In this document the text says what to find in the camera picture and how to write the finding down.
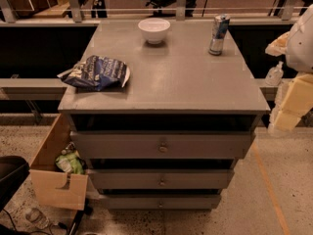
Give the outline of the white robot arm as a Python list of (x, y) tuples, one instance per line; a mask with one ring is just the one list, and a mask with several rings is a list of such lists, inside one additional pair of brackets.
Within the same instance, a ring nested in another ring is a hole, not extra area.
[(291, 29), (270, 43), (265, 53), (284, 55), (289, 68), (297, 71), (290, 82), (279, 85), (268, 130), (272, 135), (291, 132), (313, 108), (313, 5)]

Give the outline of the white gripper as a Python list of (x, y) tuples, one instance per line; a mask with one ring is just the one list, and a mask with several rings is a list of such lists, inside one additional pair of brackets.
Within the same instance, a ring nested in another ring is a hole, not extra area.
[[(289, 32), (271, 42), (265, 53), (271, 56), (285, 55)], [(275, 107), (270, 114), (270, 132), (291, 132), (313, 108), (313, 74), (299, 72), (290, 82), (279, 85)]]

